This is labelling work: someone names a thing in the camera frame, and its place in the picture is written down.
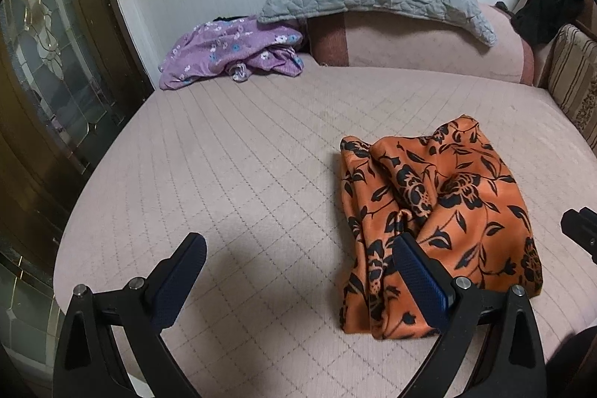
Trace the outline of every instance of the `silver bolt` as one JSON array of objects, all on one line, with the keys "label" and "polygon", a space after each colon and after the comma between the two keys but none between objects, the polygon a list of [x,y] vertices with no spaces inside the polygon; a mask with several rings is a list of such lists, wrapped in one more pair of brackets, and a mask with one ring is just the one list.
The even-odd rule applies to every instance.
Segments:
[{"label": "silver bolt", "polygon": [[471,287],[472,283],[466,277],[456,277],[456,285],[465,291]]},{"label": "silver bolt", "polygon": [[512,291],[518,296],[522,297],[525,294],[524,287],[522,285],[513,285]]},{"label": "silver bolt", "polygon": [[145,285],[143,277],[135,277],[128,282],[128,288],[132,291],[138,291],[143,285]]},{"label": "silver bolt", "polygon": [[80,283],[79,285],[75,285],[73,289],[73,295],[76,297],[83,297],[87,292],[87,285],[84,283]]}]

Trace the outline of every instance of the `mattress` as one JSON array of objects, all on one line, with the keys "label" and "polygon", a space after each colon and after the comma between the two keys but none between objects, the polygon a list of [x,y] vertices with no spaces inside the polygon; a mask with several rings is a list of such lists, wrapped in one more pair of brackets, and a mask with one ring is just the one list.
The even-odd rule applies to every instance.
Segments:
[{"label": "mattress", "polygon": [[[543,263],[532,305],[545,356],[596,319],[597,266],[559,220],[571,207],[597,207],[597,160],[545,90],[304,61],[297,78],[213,78],[148,98],[68,222],[54,274],[64,311],[74,285],[121,288],[197,231],[207,264],[162,337],[202,396],[396,396],[434,339],[375,341],[339,329],[353,241],[338,146],[344,135],[429,134],[464,113],[481,123],[528,207]],[[123,333],[116,337],[141,376]],[[451,396],[481,341],[482,330]]]}]

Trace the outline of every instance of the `orange floral cloth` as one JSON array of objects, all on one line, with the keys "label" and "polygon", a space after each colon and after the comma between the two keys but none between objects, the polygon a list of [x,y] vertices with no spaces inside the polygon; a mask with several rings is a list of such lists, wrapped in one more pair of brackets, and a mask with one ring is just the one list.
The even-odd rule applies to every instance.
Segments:
[{"label": "orange floral cloth", "polygon": [[342,204],[356,261],[344,287],[340,324],[376,339],[436,332],[392,263],[392,243],[409,230],[453,276],[482,289],[519,283],[541,291],[541,262],[526,205],[510,170],[468,116],[430,137],[342,139]]}]

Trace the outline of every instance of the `metal pin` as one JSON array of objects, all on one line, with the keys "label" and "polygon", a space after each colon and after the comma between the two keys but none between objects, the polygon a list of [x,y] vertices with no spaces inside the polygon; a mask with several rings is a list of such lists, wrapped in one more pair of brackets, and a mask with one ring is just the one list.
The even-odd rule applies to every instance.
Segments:
[{"label": "metal pin", "polygon": [[138,291],[143,285],[145,285],[143,277],[135,277],[128,282],[128,288],[132,291]]},{"label": "metal pin", "polygon": [[522,285],[513,285],[512,291],[518,296],[522,297],[525,294],[524,287]]},{"label": "metal pin", "polygon": [[87,292],[87,285],[84,283],[80,283],[79,285],[75,285],[73,289],[73,295],[76,297],[83,297]]},{"label": "metal pin", "polygon": [[472,282],[466,277],[456,277],[456,285],[465,291],[471,287]]}]

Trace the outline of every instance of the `striped cushion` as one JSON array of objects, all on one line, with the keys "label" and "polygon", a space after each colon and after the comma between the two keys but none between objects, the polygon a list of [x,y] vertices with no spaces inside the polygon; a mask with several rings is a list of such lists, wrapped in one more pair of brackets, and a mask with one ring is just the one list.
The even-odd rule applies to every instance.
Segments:
[{"label": "striped cushion", "polygon": [[597,154],[597,43],[571,24],[560,29],[547,82],[551,96]]}]

